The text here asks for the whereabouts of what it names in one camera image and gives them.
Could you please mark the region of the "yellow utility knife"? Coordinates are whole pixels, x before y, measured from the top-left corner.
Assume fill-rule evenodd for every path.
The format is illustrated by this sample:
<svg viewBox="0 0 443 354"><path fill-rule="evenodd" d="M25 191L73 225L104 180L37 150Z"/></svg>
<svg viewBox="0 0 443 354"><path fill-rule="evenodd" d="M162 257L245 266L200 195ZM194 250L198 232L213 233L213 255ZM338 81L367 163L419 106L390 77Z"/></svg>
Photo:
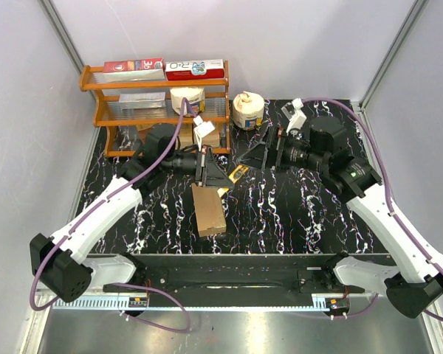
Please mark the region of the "yellow utility knife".
<svg viewBox="0 0 443 354"><path fill-rule="evenodd" d="M229 175L229 179L236 184L237 181L249 170L248 166L239 164L233 172Z"/></svg>

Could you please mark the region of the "brown cardboard express box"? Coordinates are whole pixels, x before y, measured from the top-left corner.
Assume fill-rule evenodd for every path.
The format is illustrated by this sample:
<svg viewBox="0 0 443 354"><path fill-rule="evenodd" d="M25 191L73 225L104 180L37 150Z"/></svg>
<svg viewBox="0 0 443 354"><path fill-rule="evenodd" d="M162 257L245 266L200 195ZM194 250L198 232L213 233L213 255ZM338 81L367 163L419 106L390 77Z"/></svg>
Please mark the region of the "brown cardboard express box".
<svg viewBox="0 0 443 354"><path fill-rule="evenodd" d="M191 188L198 235L208 237L226 232L227 225L222 200L209 201L206 187L198 187L196 184L192 184Z"/></svg>

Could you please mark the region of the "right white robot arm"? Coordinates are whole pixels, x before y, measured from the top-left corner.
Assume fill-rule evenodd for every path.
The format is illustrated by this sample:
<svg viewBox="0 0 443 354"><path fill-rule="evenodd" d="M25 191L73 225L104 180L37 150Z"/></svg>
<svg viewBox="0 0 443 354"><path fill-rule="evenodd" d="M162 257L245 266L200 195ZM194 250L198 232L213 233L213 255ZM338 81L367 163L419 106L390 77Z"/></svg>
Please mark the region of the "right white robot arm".
<svg viewBox="0 0 443 354"><path fill-rule="evenodd" d="M322 267L320 280L327 291L345 285L369 290L386 296L411 319L443 294L443 255L404 218L369 162L351 154L337 118L315 117L306 139L270 127L238 163L258 170L296 167L318 173L323 186L368 225L395 262L386 266L336 255Z"/></svg>

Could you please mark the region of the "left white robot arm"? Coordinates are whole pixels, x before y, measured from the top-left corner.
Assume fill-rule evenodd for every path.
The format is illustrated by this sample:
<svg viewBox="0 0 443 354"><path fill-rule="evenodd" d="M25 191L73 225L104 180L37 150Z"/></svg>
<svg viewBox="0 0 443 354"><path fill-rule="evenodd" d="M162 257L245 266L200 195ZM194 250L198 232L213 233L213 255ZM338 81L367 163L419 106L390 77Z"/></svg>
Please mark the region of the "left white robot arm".
<svg viewBox="0 0 443 354"><path fill-rule="evenodd" d="M88 288L109 284L138 291L145 266L130 254L91 260L96 242L127 212L141 204L169 174L191 176L198 187L231 188L233 182L213 157L211 147L177 149L176 126L154 125L135 154L107 188L74 220L49 237L30 241L32 274L57 298L72 302Z"/></svg>

